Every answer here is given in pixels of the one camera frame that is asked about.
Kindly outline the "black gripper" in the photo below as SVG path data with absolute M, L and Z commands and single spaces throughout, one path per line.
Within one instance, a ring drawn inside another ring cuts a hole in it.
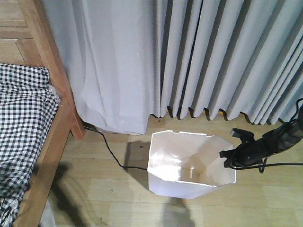
M 262 139 L 255 140 L 254 133 L 239 128 L 233 128 L 231 135 L 239 138 L 241 144 L 237 148 L 219 152 L 220 158 L 226 158 L 225 168 L 249 167 L 263 163 L 262 159 L 267 157 L 267 149 Z

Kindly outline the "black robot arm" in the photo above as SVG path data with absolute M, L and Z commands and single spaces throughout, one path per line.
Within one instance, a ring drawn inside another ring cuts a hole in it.
M 284 152 L 303 139 L 303 107 L 299 106 L 300 98 L 296 101 L 296 112 L 290 121 L 266 132 L 258 140 L 250 131 L 233 128 L 231 135 L 239 138 L 241 144 L 231 150 L 220 151 L 220 158 L 225 158 L 224 167 L 234 170 L 258 168 L 262 174 L 270 166 L 301 166 L 302 163 L 273 163 L 267 164 L 267 159 L 275 154 Z

